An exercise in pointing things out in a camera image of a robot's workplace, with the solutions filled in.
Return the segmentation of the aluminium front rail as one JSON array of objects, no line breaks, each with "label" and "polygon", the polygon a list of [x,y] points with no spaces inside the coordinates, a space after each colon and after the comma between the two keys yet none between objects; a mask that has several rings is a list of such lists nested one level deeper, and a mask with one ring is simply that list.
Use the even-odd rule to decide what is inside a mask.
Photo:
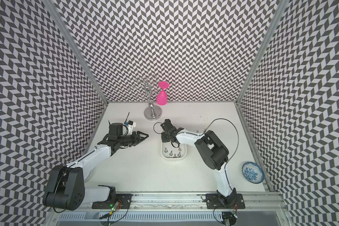
[{"label": "aluminium front rail", "polygon": [[218,195],[210,192],[132,192],[117,193],[122,210],[130,211],[287,211],[277,192],[238,192],[230,197],[231,205],[222,206]]}]

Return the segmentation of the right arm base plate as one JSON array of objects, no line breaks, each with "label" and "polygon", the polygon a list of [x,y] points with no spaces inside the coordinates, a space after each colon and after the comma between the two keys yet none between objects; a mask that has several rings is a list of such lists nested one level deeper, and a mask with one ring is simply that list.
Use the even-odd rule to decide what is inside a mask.
[{"label": "right arm base plate", "polygon": [[209,193],[205,194],[207,209],[245,209],[245,203],[242,194],[231,194],[228,197],[224,197],[221,194]]}]

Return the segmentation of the blue patterned bowl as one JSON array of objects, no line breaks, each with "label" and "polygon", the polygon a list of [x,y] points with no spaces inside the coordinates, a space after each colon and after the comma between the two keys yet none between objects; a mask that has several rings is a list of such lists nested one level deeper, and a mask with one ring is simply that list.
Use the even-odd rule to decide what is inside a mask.
[{"label": "blue patterned bowl", "polygon": [[247,181],[253,184],[260,184],[265,179],[264,171],[253,162],[246,162],[243,164],[242,174]]}]

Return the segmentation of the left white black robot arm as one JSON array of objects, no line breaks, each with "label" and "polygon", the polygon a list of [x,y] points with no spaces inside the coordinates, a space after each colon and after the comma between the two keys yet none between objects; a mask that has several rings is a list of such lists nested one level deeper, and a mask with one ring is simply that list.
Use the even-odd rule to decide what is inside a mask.
[{"label": "left white black robot arm", "polygon": [[44,189],[42,203],[54,212],[74,211],[82,204],[104,204],[113,210],[118,198],[114,186],[86,187],[85,180],[101,162],[112,157],[118,150],[134,147],[149,137],[140,131],[131,131],[123,123],[109,125],[108,133],[94,150],[66,165],[54,167]]}]

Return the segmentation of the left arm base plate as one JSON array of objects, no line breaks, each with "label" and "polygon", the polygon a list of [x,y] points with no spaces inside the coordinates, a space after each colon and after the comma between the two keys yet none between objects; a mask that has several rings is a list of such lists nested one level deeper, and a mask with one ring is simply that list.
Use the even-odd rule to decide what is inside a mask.
[{"label": "left arm base plate", "polygon": [[91,208],[97,210],[109,210],[112,209],[117,202],[119,202],[121,210],[127,210],[130,208],[132,197],[133,194],[130,193],[116,194],[114,198],[110,198],[107,201],[94,202]]}]

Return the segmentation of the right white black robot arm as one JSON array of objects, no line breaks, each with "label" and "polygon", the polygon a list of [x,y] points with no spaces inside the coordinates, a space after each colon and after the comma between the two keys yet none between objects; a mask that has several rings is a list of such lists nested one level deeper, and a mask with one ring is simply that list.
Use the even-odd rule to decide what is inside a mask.
[{"label": "right white black robot arm", "polygon": [[182,127],[176,128],[169,119],[160,126],[163,130],[161,133],[163,143],[188,145],[197,149],[205,165],[213,170],[219,197],[229,202],[233,201],[237,193],[227,171],[229,150],[215,132],[206,130],[198,133],[187,131]]}]

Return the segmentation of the white rectangular storage tray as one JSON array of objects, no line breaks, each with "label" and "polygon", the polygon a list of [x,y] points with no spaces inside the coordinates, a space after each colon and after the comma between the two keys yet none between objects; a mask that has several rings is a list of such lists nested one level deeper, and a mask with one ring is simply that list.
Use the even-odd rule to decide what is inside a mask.
[{"label": "white rectangular storage tray", "polygon": [[163,143],[161,142],[161,155],[166,160],[181,160],[184,159],[187,155],[187,146],[186,144],[176,144],[176,143]]}]

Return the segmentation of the pink plastic wine glass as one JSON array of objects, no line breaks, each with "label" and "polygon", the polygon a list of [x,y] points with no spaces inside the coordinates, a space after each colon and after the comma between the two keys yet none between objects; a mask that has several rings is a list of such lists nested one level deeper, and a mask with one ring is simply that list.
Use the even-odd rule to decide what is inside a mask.
[{"label": "pink plastic wine glass", "polygon": [[157,96],[156,102],[158,105],[166,105],[168,102],[168,95],[166,93],[166,89],[169,88],[169,83],[162,81],[158,83],[158,86],[161,89],[161,91]]}]

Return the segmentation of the chrome glass holder stand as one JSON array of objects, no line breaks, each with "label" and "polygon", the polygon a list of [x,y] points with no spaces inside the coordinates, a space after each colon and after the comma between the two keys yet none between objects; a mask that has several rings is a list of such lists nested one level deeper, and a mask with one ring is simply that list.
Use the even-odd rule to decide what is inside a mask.
[{"label": "chrome glass holder stand", "polygon": [[144,110],[144,117],[149,121],[159,120],[162,116],[162,109],[153,102],[152,89],[153,85],[147,77],[137,77],[133,85],[130,85],[130,90],[143,89],[147,97],[148,107]]}]

